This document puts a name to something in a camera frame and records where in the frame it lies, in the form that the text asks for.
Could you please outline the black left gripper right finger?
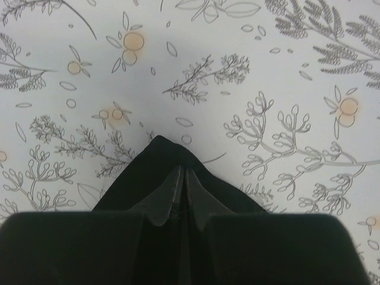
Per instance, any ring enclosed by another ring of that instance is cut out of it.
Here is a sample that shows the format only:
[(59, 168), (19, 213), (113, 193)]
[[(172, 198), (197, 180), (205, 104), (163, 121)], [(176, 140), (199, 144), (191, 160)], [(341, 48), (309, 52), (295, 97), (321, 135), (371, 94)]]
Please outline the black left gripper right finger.
[(326, 214), (237, 213), (186, 173), (194, 284), (369, 284), (352, 239)]

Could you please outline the black t shirt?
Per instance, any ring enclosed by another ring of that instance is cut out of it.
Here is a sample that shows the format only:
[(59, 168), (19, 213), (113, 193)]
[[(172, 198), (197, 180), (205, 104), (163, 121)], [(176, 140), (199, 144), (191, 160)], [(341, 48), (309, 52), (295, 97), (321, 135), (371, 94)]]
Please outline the black t shirt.
[(129, 210), (158, 188), (176, 166), (193, 170), (201, 185), (233, 212), (267, 213), (245, 193), (209, 172), (187, 148), (161, 135), (130, 162), (93, 210)]

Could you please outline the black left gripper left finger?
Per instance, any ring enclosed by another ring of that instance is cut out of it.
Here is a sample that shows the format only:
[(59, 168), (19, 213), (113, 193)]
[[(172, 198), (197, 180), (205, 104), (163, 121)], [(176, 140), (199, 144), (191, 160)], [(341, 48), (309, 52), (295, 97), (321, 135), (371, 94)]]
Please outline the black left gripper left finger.
[(19, 213), (1, 227), (2, 284), (177, 284), (183, 169), (126, 211)]

